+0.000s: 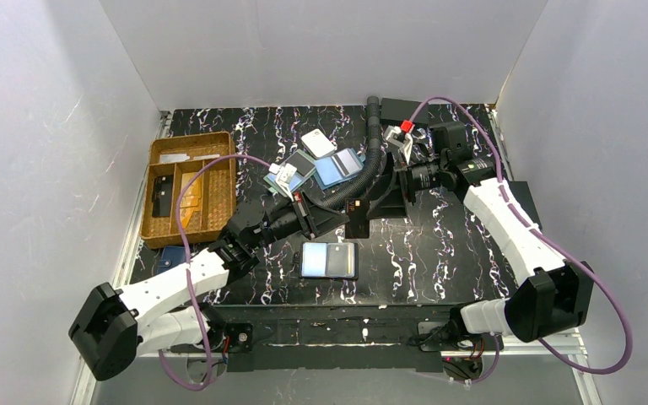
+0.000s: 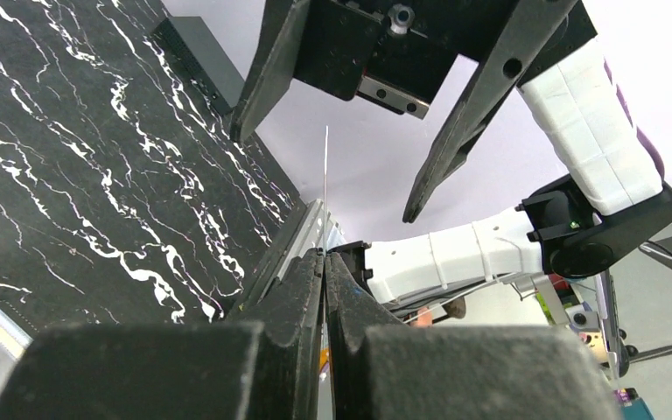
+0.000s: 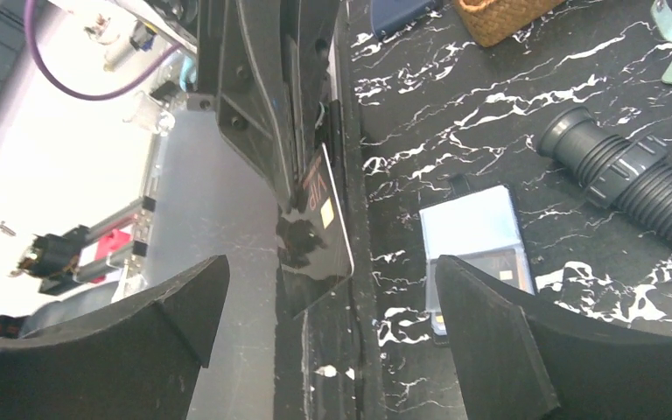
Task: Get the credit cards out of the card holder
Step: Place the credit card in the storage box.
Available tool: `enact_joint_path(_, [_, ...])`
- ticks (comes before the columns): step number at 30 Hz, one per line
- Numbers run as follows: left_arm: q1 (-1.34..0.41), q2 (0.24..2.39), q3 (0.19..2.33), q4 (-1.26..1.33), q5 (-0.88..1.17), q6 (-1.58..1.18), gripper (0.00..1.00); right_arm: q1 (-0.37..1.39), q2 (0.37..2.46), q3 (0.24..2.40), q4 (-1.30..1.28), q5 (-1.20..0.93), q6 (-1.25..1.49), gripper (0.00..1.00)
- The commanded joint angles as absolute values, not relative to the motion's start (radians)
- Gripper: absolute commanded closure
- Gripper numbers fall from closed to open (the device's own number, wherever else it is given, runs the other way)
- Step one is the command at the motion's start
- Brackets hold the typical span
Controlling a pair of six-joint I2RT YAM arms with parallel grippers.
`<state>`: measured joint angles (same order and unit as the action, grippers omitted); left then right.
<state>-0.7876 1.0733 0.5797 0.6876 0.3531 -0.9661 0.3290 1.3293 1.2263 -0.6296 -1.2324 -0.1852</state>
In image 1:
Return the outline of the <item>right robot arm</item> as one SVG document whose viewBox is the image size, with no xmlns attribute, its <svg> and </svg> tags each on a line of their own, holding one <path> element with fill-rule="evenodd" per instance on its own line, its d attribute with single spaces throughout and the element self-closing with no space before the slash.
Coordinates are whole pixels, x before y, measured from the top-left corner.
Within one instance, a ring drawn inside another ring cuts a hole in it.
<svg viewBox="0 0 648 405">
<path fill-rule="evenodd" d="M 450 336 L 484 333 L 513 335 L 529 343 L 584 323 L 593 282 L 564 256 L 536 237 L 539 226 L 516 200 L 491 159 L 476 158 L 460 122 L 432 131 L 435 152 L 428 161 L 411 161 L 413 124 L 390 126 L 384 139 L 400 155 L 403 197 L 444 187 L 480 220 L 514 271 L 518 289 L 511 297 L 481 300 L 451 312 Z"/>
</svg>

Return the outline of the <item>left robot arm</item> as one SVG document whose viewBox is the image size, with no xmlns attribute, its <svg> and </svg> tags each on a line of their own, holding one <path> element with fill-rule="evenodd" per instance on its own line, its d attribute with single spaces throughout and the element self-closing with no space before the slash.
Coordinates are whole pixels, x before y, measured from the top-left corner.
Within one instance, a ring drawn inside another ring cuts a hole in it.
<svg viewBox="0 0 648 405">
<path fill-rule="evenodd" d="M 343 205 L 334 200 L 297 192 L 294 200 L 243 202 L 217 240 L 191 259 L 139 283 L 94 287 L 68 330 L 92 376 L 107 381 L 140 355 L 181 345 L 248 352 L 248 324 L 229 325 L 198 296 L 243 278 L 259 263 L 258 251 L 277 240 L 295 234 L 313 239 L 346 224 Z"/>
</svg>

